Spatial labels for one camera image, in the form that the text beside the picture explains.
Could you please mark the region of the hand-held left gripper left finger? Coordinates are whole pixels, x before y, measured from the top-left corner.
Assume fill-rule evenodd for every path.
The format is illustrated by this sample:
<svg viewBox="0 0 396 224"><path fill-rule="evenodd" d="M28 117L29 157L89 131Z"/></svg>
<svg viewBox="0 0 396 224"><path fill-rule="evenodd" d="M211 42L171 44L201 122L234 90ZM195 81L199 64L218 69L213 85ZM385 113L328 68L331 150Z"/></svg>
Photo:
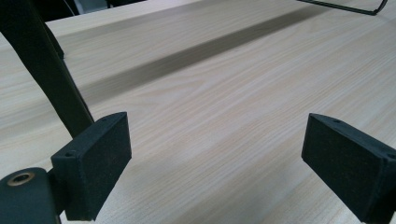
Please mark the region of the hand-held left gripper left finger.
<svg viewBox="0 0 396 224"><path fill-rule="evenodd" d="M52 172L66 190L66 218L95 220L131 158L125 112L97 120L55 153Z"/></svg>

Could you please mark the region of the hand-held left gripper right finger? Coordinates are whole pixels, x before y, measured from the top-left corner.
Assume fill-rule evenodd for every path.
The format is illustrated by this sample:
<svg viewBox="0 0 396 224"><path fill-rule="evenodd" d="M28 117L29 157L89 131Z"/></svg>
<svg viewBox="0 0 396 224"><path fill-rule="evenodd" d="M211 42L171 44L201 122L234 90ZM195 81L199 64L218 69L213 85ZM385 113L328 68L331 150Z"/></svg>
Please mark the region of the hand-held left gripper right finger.
<svg viewBox="0 0 396 224"><path fill-rule="evenodd" d="M390 223L396 213L396 149L339 119L311 113L302 159L359 221Z"/></svg>

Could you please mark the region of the black shelf with metal legs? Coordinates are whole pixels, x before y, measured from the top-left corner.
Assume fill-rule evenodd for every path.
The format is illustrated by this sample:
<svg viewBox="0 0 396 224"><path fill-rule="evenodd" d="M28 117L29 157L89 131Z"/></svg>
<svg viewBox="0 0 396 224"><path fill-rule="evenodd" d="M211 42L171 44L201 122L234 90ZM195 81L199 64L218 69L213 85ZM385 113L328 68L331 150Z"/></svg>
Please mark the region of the black shelf with metal legs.
<svg viewBox="0 0 396 224"><path fill-rule="evenodd" d="M57 21L64 49L33 77L11 47L0 50L0 138L53 134L59 101L80 129L78 96L100 118L125 111L146 131L209 130L278 113L291 84L330 73L375 18L338 10L376 0L198 0L147 2Z"/></svg>

